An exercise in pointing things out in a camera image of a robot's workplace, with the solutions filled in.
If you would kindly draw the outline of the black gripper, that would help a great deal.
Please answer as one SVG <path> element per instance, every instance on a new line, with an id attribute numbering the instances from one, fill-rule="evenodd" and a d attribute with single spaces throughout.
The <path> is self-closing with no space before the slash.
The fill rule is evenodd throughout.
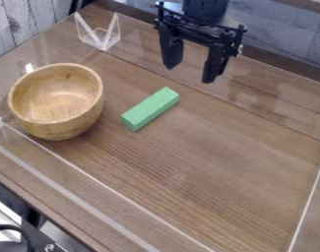
<path id="1" fill-rule="evenodd" d="M 201 81 L 211 84 L 223 74 L 229 56 L 243 50 L 247 26 L 228 14 L 229 0 L 159 0 L 156 29 L 164 65 L 172 70 L 184 60 L 184 39 L 209 46 Z"/>

